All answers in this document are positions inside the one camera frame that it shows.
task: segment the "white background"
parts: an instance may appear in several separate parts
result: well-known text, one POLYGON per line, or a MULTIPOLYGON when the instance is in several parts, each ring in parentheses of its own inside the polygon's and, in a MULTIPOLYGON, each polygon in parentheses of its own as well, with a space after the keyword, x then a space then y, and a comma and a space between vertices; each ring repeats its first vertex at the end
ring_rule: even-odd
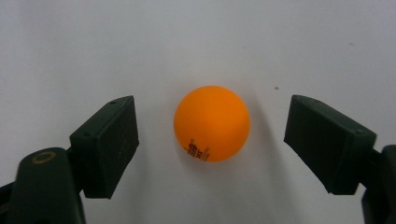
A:
POLYGON ((395 143, 393 0, 0 2, 0 185, 102 105, 133 95, 140 146, 88 223, 363 223, 283 143, 290 97, 319 99, 395 143), (251 132, 231 159, 189 157, 173 115, 220 85, 247 104, 251 132))

